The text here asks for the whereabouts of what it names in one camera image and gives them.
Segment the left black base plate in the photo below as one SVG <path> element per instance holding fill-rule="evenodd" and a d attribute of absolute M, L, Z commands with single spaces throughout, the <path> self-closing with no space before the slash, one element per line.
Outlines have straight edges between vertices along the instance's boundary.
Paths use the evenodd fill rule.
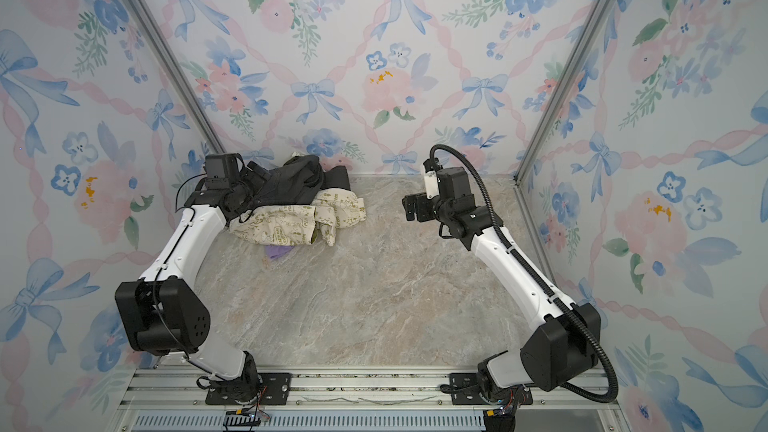
<path fill-rule="evenodd" d="M 197 381 L 206 392 L 210 406 L 286 405 L 293 376 L 288 372 L 257 373 L 251 378 L 231 381 L 200 377 Z"/>

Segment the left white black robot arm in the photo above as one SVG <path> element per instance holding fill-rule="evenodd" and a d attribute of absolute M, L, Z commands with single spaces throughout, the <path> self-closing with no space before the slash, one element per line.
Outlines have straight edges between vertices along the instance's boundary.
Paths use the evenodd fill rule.
<path fill-rule="evenodd" d="M 209 310 L 194 290 L 216 237 L 242 212 L 255 189 L 238 154 L 205 159 L 173 235 L 141 276 L 121 283 L 115 303 L 135 351 L 181 355 L 202 372 L 199 388 L 223 400 L 253 404 L 262 380 L 253 356 L 214 332 Z"/>

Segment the aluminium corner post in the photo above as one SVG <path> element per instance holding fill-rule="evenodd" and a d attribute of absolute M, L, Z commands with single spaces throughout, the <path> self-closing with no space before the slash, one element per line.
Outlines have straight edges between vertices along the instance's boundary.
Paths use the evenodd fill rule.
<path fill-rule="evenodd" d="M 541 119 L 534 129 L 534 134 L 526 149 L 526 154 L 520 162 L 515 174 L 515 183 L 517 186 L 523 184 L 526 181 L 527 176 L 532 173 L 536 156 L 546 140 L 550 127 L 559 114 L 560 107 L 565 102 L 567 93 L 571 86 L 576 82 L 581 67 L 586 62 L 587 56 L 594 46 L 599 29 L 607 20 L 609 9 L 614 3 L 615 0 L 595 0 L 593 2 L 593 6 L 587 15 L 581 33 L 574 42 L 573 50 L 565 62 L 563 74 L 552 93 L 551 99 L 548 101 L 548 105 L 543 111 Z"/>
<path fill-rule="evenodd" d="M 122 1 L 146 37 L 150 50 L 160 64 L 160 70 L 165 74 L 180 102 L 186 107 L 188 116 L 194 122 L 196 130 L 202 135 L 212 152 L 216 154 L 226 153 L 224 144 L 200 106 L 192 85 L 187 80 L 167 39 L 163 36 L 161 27 L 146 0 Z"/>

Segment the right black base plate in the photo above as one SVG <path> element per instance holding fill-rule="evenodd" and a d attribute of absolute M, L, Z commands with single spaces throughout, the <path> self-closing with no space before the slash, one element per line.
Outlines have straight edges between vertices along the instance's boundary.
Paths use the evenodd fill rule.
<path fill-rule="evenodd" d="M 532 405 L 533 397 L 524 385 L 498 387 L 481 372 L 451 373 L 440 391 L 450 396 L 453 405 L 483 405 L 506 408 L 512 405 Z"/>

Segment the aluminium mounting rail frame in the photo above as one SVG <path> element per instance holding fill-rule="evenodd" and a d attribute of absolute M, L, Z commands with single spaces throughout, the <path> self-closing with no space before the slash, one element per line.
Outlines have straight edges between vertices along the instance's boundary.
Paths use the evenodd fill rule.
<path fill-rule="evenodd" d="M 161 365 L 134 373 L 110 431 L 626 431 L 617 403 L 530 386 L 495 402 L 468 391 L 472 367 L 262 368 L 259 405 L 213 405 L 197 373 Z"/>

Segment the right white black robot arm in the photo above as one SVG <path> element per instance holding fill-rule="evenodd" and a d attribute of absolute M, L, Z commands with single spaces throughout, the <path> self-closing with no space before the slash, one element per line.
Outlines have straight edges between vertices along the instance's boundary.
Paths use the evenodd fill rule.
<path fill-rule="evenodd" d="M 422 177 L 424 191 L 402 200 L 407 220 L 436 221 L 442 238 L 460 241 L 493 272 L 530 330 L 518 351 L 503 351 L 481 361 L 474 384 L 452 382 L 444 392 L 507 409 L 530 403 L 529 387 L 545 392 L 564 388 L 593 402 L 614 401 L 618 382 L 612 368 L 605 370 L 608 386 L 603 393 L 574 382 L 608 362 L 599 342 L 601 317 L 596 308 L 576 303 L 541 274 L 502 219 L 488 205 L 476 203 L 464 168 L 444 168 L 428 160 Z"/>

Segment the purple cloth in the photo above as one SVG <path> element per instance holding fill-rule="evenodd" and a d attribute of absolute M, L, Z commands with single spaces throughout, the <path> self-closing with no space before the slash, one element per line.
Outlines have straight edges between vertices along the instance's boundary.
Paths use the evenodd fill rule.
<path fill-rule="evenodd" d="M 294 249 L 294 246 L 286 245 L 266 245 L 265 254 L 268 260 L 275 261 L 285 257 Z"/>

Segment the black cloth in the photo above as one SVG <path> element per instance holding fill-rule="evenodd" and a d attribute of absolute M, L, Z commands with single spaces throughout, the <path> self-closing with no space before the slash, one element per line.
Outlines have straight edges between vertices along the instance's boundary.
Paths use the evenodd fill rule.
<path fill-rule="evenodd" d="M 310 205 L 323 190 L 351 190 L 347 168 L 337 165 L 325 170 L 316 155 L 300 155 L 271 170 L 250 161 L 240 172 L 246 187 L 245 198 L 235 211 L 238 221 L 248 221 L 257 209 L 267 206 Z"/>

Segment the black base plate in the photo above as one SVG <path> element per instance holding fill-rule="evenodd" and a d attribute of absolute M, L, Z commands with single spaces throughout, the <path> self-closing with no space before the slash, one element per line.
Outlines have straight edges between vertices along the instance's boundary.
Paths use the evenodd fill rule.
<path fill-rule="evenodd" d="M 498 387 L 481 372 L 451 373 L 440 391 L 450 396 L 453 405 L 483 405 L 506 408 L 512 405 L 532 405 L 533 397 L 524 385 Z"/>
<path fill-rule="evenodd" d="M 197 381 L 206 392 L 210 406 L 286 405 L 293 376 L 288 372 L 257 373 L 251 378 L 231 381 L 200 377 Z"/>

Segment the right aluminium corner post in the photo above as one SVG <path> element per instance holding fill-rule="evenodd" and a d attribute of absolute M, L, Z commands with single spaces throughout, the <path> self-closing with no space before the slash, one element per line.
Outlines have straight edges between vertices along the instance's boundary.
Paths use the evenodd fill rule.
<path fill-rule="evenodd" d="M 560 107 L 565 102 L 567 93 L 571 86 L 576 82 L 581 67 L 586 62 L 587 56 L 594 46 L 599 29 L 607 20 L 609 9 L 614 3 L 615 0 L 595 0 L 593 2 L 593 6 L 587 15 L 581 33 L 574 42 L 573 50 L 565 62 L 563 74 L 552 93 L 551 99 L 548 101 L 548 105 L 543 111 L 541 119 L 534 129 L 534 134 L 526 149 L 526 154 L 520 162 L 515 174 L 515 183 L 517 186 L 523 184 L 526 181 L 527 176 L 532 173 L 536 156 L 546 140 L 550 127 L 559 114 Z"/>

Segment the cream green patterned cloth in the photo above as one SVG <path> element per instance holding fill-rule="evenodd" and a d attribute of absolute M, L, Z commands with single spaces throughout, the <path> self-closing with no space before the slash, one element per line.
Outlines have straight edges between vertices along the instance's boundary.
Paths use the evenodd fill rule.
<path fill-rule="evenodd" d="M 367 218 L 365 202 L 341 188 L 321 190 L 309 205 L 263 206 L 234 219 L 229 232 L 250 243 L 299 246 L 336 244 L 338 231 Z"/>

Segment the left aluminium corner post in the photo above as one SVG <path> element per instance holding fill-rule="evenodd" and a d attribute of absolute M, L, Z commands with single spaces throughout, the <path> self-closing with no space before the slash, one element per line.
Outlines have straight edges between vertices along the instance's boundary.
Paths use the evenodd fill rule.
<path fill-rule="evenodd" d="M 194 122 L 196 130 L 202 135 L 212 152 L 216 154 L 226 153 L 224 144 L 200 106 L 192 85 L 187 80 L 167 39 L 163 36 L 161 27 L 146 0 L 122 1 L 146 37 L 150 50 L 160 64 L 160 70 L 165 74 L 180 102 L 186 107 L 188 116 Z"/>

